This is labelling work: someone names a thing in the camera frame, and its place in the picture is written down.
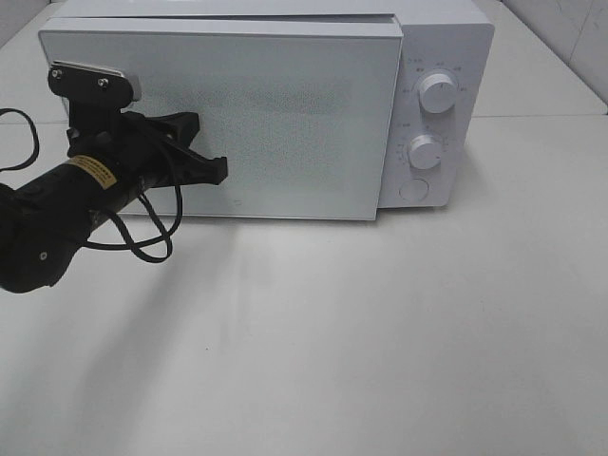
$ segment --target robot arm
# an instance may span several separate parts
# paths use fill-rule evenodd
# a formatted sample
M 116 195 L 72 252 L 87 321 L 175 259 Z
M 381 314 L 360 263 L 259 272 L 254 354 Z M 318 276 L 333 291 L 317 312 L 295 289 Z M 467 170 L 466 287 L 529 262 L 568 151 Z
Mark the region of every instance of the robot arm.
M 146 118 L 122 113 L 137 96 L 136 85 L 122 73 L 56 63 L 48 74 L 51 90 L 69 100 L 69 160 L 13 190 L 0 184 L 0 286 L 26 293 L 52 286 L 63 276 L 81 247 L 131 250 L 153 262 L 141 248 L 167 242 L 181 220 L 181 185 L 220 184 L 228 175 L 226 158 L 208 160 L 188 147 L 199 132 L 196 113 Z M 9 169 L 23 169 L 26 163 Z M 173 186 L 178 216 L 166 230 L 144 192 Z M 161 231 L 144 242 L 133 241 L 116 215 L 139 199 Z M 88 242 L 91 233 L 111 219 L 126 244 Z

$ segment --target control panel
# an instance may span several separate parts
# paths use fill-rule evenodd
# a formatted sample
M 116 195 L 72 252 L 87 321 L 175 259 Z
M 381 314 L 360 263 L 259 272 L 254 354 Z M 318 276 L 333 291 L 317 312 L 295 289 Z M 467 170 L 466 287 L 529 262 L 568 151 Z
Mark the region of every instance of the control panel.
M 493 28 L 403 31 L 378 207 L 443 206 L 463 158 Z

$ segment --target microwave top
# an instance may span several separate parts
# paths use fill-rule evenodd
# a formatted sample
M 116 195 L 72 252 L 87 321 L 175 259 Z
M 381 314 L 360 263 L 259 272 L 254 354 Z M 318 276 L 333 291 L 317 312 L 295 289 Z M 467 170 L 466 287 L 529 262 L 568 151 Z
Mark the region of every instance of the microwave top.
M 487 24 L 472 0 L 68 0 L 54 17 L 286 18 L 394 15 L 402 26 Z

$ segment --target microwave oven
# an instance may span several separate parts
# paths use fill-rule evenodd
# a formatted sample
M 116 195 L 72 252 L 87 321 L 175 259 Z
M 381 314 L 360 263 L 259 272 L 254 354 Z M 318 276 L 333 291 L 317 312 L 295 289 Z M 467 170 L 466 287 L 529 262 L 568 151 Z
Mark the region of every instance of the microwave oven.
M 470 0 L 68 0 L 39 37 L 50 65 L 136 75 L 132 110 L 199 114 L 229 176 L 184 214 L 375 219 L 447 204 L 493 32 Z

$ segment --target timer knob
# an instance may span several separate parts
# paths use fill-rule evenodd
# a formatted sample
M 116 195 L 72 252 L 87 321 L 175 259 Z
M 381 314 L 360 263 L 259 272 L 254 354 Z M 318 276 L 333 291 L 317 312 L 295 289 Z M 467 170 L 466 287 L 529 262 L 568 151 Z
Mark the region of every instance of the timer knob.
M 430 169 L 441 161 L 441 142 L 431 135 L 421 135 L 409 143 L 409 163 L 416 169 Z
M 426 112 L 441 114 L 456 104 L 458 83 L 448 71 L 439 70 L 422 79 L 418 93 L 420 105 Z

